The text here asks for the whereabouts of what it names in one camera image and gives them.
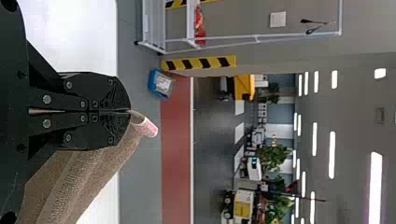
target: gray floor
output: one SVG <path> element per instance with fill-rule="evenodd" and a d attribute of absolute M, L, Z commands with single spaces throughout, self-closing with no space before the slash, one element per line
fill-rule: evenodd
<path fill-rule="evenodd" d="M 149 49 L 136 47 L 141 1 L 119 0 L 118 69 L 133 109 L 149 117 L 160 129 L 160 100 L 148 91 L 149 70 L 160 58 Z M 120 171 L 120 224 L 162 223 L 161 131 L 145 138 Z"/>
<path fill-rule="evenodd" d="M 233 187 L 234 155 L 245 143 L 234 143 L 240 123 L 252 127 L 253 103 L 235 115 L 235 102 L 217 100 L 219 78 L 194 79 L 194 223 L 220 224 L 223 192 Z"/>
<path fill-rule="evenodd" d="M 307 171 L 308 195 L 329 200 L 318 203 L 316 223 L 367 223 L 370 181 L 370 153 L 384 156 L 382 222 L 396 223 L 392 213 L 396 205 L 396 134 L 395 102 L 396 71 L 375 80 L 373 69 L 364 67 L 340 70 L 338 88 L 332 90 L 331 71 L 319 71 L 319 93 L 313 93 L 313 73 L 309 95 L 298 97 L 297 112 L 302 114 L 302 136 L 298 139 L 301 171 Z M 375 109 L 384 107 L 385 124 L 377 124 Z M 311 156 L 312 122 L 318 123 L 318 155 Z M 328 176 L 329 135 L 336 132 L 335 178 Z M 309 202 L 302 203 L 301 217 L 309 218 Z"/>

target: ceiling light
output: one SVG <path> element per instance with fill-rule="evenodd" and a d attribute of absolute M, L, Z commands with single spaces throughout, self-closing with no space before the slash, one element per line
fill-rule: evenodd
<path fill-rule="evenodd" d="M 301 115 L 298 115 L 298 124 L 297 124 L 297 135 L 301 136 Z"/>
<path fill-rule="evenodd" d="M 329 178 L 334 179 L 335 168 L 335 132 L 330 132 L 329 145 Z"/>
<path fill-rule="evenodd" d="M 305 178 L 306 178 L 306 172 L 303 172 L 303 174 L 302 174 L 303 184 L 301 185 L 301 196 L 303 196 L 303 198 L 305 197 L 305 187 L 306 187 Z"/>
<path fill-rule="evenodd" d="M 298 76 L 298 96 L 303 95 L 303 75 Z"/>
<path fill-rule="evenodd" d="M 332 71 L 332 89 L 337 89 L 338 86 L 338 71 Z"/>
<path fill-rule="evenodd" d="M 295 209 L 296 209 L 296 218 L 300 215 L 300 198 L 296 198 L 296 203 L 295 203 Z"/>
<path fill-rule="evenodd" d="M 316 122 L 312 125 L 312 156 L 317 156 L 318 150 L 318 124 Z"/>
<path fill-rule="evenodd" d="M 310 223 L 315 224 L 315 192 L 311 191 L 311 214 Z"/>
<path fill-rule="evenodd" d="M 374 70 L 374 78 L 375 79 L 380 79 L 383 78 L 387 75 L 387 69 L 386 68 L 377 68 Z"/>
<path fill-rule="evenodd" d="M 300 159 L 297 160 L 296 179 L 300 179 Z"/>
<path fill-rule="evenodd" d="M 369 224 L 381 222 L 382 155 L 372 152 L 370 171 Z"/>
<path fill-rule="evenodd" d="M 297 163 L 297 150 L 293 150 L 293 168 L 296 168 Z"/>
<path fill-rule="evenodd" d="M 309 78 L 309 73 L 305 72 L 305 82 L 304 82 L 304 95 L 308 95 L 308 78 Z"/>
<path fill-rule="evenodd" d="M 317 93 L 319 91 L 319 72 L 315 72 L 314 76 L 314 93 Z"/>
<path fill-rule="evenodd" d="M 297 131 L 297 113 L 294 113 L 294 131 Z"/>

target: bolt head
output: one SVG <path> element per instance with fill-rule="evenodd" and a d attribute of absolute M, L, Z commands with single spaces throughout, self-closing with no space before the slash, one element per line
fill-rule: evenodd
<path fill-rule="evenodd" d="M 71 141 L 72 141 L 72 135 L 71 135 L 70 133 L 67 133 L 67 134 L 64 136 L 64 141 L 65 141 L 65 142 L 71 142 Z"/>
<path fill-rule="evenodd" d="M 81 122 L 85 122 L 85 121 L 87 121 L 87 117 L 85 117 L 85 115 L 82 115 L 80 120 L 81 120 Z"/>
<path fill-rule="evenodd" d="M 19 79 L 27 78 L 27 75 L 25 73 L 23 73 L 23 72 L 18 72 L 17 76 L 18 76 Z"/>
<path fill-rule="evenodd" d="M 70 82 L 70 81 L 66 82 L 66 88 L 67 88 L 68 90 L 71 90 L 71 89 L 73 88 L 73 83 Z"/>
<path fill-rule="evenodd" d="M 98 117 L 96 115 L 92 116 L 92 122 L 96 123 L 98 121 Z"/>
<path fill-rule="evenodd" d="M 113 138 L 113 137 L 108 137 L 107 142 L 108 142 L 110 145 L 113 145 L 113 144 L 114 144 L 114 138 Z"/>
<path fill-rule="evenodd" d="M 52 98 L 50 97 L 50 95 L 43 96 L 43 103 L 45 105 L 49 105 L 51 102 L 52 102 Z"/>
<path fill-rule="evenodd" d="M 43 121 L 43 127 L 44 127 L 45 129 L 50 128 L 50 120 L 49 120 L 49 119 L 44 119 L 44 121 Z"/>
<path fill-rule="evenodd" d="M 19 151 L 20 153 L 23 153 L 25 150 L 26 150 L 26 145 L 24 144 L 17 145 L 17 151 Z"/>

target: caution stripe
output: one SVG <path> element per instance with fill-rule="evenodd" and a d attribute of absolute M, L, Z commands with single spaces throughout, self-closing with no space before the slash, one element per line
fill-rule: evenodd
<path fill-rule="evenodd" d="M 161 61 L 161 69 L 164 71 L 182 71 L 221 67 L 236 67 L 236 56 L 229 55 Z"/>
<path fill-rule="evenodd" d="M 187 5 L 187 0 L 160 0 L 165 1 L 165 8 L 178 8 L 185 7 Z M 218 0 L 200 0 L 201 3 L 217 2 Z"/>

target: yellow machine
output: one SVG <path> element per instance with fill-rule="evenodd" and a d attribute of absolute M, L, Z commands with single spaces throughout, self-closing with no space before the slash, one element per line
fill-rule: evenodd
<path fill-rule="evenodd" d="M 233 77 L 235 100 L 253 100 L 255 93 L 254 75 Z"/>

